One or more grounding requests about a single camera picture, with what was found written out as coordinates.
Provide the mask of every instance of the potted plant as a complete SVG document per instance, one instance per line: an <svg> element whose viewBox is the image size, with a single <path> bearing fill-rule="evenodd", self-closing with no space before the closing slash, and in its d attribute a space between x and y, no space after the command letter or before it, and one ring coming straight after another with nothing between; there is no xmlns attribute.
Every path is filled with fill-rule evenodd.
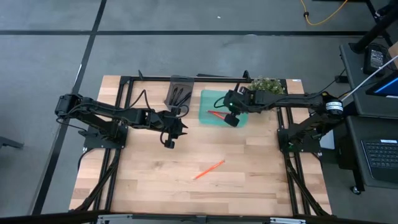
<svg viewBox="0 0 398 224"><path fill-rule="evenodd" d="M279 79L257 78L248 86L250 90L268 90L273 94L284 94L285 88Z"/></svg>

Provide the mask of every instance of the orange marker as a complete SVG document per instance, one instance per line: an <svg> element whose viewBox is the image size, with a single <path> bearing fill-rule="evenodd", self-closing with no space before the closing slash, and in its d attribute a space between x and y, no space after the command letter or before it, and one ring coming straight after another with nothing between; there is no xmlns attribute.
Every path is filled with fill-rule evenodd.
<svg viewBox="0 0 398 224"><path fill-rule="evenodd" d="M220 161L219 163L215 164L214 166L210 167L209 169L207 169L206 171L204 171L203 173L197 175L194 180L196 180L197 178L207 174L208 172L212 171L213 169L215 169L216 167L218 167L219 165L223 164L225 162L225 160Z"/></svg>

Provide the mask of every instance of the translucent green tray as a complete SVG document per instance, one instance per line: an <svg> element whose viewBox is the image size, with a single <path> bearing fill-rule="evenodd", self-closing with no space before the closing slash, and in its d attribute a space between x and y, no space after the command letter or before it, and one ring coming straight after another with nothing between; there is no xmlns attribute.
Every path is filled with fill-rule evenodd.
<svg viewBox="0 0 398 224"><path fill-rule="evenodd" d="M211 124L217 126L230 127L229 124L225 123L224 120L209 113L208 110L228 112L230 111L227 107L214 108L214 102L221 97L225 96L227 91L215 91L215 90L202 90L200 93L200 108L199 108L199 122L201 124ZM220 100L217 105L221 105L223 100ZM240 120L238 128L243 127L248 122L248 114L240 114L237 116Z"/></svg>

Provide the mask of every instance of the black desk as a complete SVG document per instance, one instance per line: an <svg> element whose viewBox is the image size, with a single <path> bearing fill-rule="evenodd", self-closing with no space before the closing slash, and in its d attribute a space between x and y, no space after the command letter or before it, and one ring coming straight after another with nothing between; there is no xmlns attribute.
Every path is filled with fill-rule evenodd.
<svg viewBox="0 0 398 224"><path fill-rule="evenodd" d="M362 72L364 54L354 53L348 44L341 45L340 52L341 59L346 68L349 85L353 89L369 76ZM380 81L385 76L382 78L372 77L365 85ZM377 118L398 118L398 99L367 95L365 91L370 87L372 85L359 88L353 93L354 101L347 106L349 110L353 110L350 114Z"/></svg>
<svg viewBox="0 0 398 224"><path fill-rule="evenodd" d="M398 119L380 119L361 116L349 116L345 124L334 130L336 150L342 152L343 160L356 162L348 169L357 169L363 183L370 187L398 189L398 184L375 180L372 178L368 162L361 145L362 139L397 138Z"/></svg>

